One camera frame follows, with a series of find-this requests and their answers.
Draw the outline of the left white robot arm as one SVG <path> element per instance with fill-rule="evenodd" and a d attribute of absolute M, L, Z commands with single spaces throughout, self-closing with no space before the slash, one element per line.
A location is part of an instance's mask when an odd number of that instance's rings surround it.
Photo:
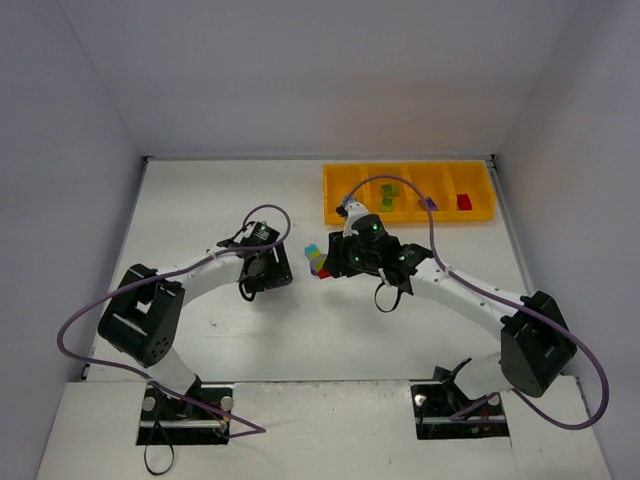
<path fill-rule="evenodd" d="M 182 308 L 225 285 L 237 285 L 241 298 L 284 287 L 293 280 L 280 233 L 253 222 L 218 243 L 218 257 L 176 278 L 162 279 L 115 296 L 98 324 L 99 336 L 135 360 L 152 380 L 174 393 L 202 399 L 202 381 L 173 347 Z"/>

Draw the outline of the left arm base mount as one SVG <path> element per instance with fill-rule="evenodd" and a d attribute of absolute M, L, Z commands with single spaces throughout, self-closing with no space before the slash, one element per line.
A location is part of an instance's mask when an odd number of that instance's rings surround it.
<path fill-rule="evenodd" d="M 136 444 L 174 446 L 227 445 L 230 420 L 147 385 L 141 404 Z"/>

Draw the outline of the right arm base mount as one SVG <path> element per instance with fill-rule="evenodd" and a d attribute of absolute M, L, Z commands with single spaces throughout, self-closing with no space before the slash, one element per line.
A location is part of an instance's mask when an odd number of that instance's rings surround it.
<path fill-rule="evenodd" d="M 499 396 L 464 414 L 460 414 L 460 411 L 467 404 L 454 406 L 441 383 L 412 384 L 410 396 L 416 438 L 420 441 L 481 440 L 510 436 Z"/>

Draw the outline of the purple lego brick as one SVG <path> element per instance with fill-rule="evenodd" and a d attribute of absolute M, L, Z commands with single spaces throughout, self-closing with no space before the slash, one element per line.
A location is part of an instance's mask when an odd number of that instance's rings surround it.
<path fill-rule="evenodd" d="M 427 210 L 438 211 L 439 210 L 439 207 L 437 206 L 437 204 L 430 197 L 425 197 L 424 199 L 419 200 L 418 201 L 418 205 L 424 211 L 427 211 Z"/>

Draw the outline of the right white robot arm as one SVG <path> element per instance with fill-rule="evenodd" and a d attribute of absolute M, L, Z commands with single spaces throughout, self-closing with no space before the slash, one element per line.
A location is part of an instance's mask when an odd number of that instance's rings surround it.
<path fill-rule="evenodd" d="M 332 277 L 377 277 L 400 294 L 452 310 L 498 340 L 498 352 L 439 375 L 441 383 L 468 400 L 510 389 L 539 398 L 577 352 L 563 334 L 567 325 L 551 296 L 502 292 L 475 279 L 458 282 L 430 249 L 401 243 L 376 214 L 356 220 L 350 234 L 330 233 L 328 243 L 325 268 Z"/>

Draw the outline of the small red lego brick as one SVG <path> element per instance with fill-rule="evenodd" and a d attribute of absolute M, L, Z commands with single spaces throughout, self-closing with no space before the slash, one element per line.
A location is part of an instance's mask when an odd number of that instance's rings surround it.
<path fill-rule="evenodd" d="M 456 195 L 456 205 L 459 211 L 472 211 L 473 203 L 471 197 L 466 193 Z"/>

